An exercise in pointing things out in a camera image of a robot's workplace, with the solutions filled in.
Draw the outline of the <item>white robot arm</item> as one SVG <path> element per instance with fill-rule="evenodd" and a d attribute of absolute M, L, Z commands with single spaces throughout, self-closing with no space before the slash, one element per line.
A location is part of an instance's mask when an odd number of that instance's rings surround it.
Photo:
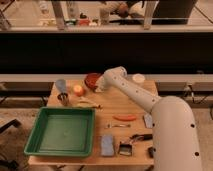
<path fill-rule="evenodd" d="M 114 86 L 152 115 L 154 171 L 203 171 L 191 107 L 176 96 L 160 97 L 126 79 L 124 67 L 106 70 L 95 85 Z"/>

